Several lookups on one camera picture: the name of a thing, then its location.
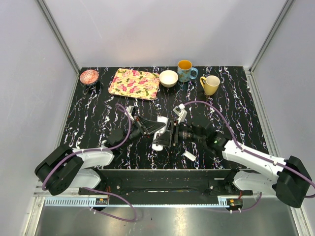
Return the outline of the white remote control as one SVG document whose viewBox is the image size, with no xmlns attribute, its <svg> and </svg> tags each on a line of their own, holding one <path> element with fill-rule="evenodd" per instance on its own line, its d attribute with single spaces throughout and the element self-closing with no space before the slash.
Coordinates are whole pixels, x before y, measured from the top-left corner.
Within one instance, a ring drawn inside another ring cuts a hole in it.
<svg viewBox="0 0 315 236">
<path fill-rule="evenodd" d="M 161 136 L 167 130 L 168 118 L 167 117 L 162 117 L 162 116 L 157 117 L 157 122 L 162 122 L 162 123 L 165 124 L 165 126 L 154 133 L 153 140 L 155 140 L 156 138 Z M 162 151 L 163 150 L 163 146 L 152 144 L 152 149 L 154 151 Z"/>
</svg>

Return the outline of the white battery compartment cover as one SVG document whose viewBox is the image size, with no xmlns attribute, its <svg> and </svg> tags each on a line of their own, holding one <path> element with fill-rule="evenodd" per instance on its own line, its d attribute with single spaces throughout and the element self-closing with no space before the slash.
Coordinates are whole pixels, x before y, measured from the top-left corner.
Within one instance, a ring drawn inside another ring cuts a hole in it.
<svg viewBox="0 0 315 236">
<path fill-rule="evenodd" d="M 191 161 L 195 161 L 196 160 L 196 156 L 193 155 L 192 153 L 188 152 L 188 151 L 185 151 L 184 156 L 186 158 L 188 158 L 189 160 L 191 160 Z"/>
</svg>

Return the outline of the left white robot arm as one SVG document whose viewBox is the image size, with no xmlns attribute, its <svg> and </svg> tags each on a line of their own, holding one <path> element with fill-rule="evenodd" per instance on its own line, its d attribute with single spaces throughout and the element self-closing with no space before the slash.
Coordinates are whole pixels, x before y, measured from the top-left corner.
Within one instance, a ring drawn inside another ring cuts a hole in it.
<svg viewBox="0 0 315 236">
<path fill-rule="evenodd" d="M 127 131 L 116 128 L 110 132 L 104 147 L 77 149 L 60 145 L 35 168 L 34 173 L 42 182 L 43 189 L 53 196 L 69 187 L 87 187 L 95 194 L 102 194 L 107 183 L 93 167 L 109 166 L 115 157 L 122 154 L 124 146 L 142 136 L 157 138 L 165 132 L 167 122 L 166 117 L 152 121 L 134 116 Z"/>
</svg>

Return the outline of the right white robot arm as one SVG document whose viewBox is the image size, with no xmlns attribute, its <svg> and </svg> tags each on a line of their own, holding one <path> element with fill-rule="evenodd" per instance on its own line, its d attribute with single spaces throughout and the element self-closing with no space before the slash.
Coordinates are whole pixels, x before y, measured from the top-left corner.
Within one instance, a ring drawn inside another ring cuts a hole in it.
<svg viewBox="0 0 315 236">
<path fill-rule="evenodd" d="M 183 142 L 201 144 L 214 157 L 221 157 L 248 167 L 251 173 L 236 171 L 224 182 L 230 195 L 249 190 L 276 196 L 284 204 L 299 208 L 306 198 L 312 179 L 302 161 L 265 154 L 240 144 L 210 127 L 171 122 L 164 132 L 155 134 L 153 143 L 171 147 Z"/>
</svg>

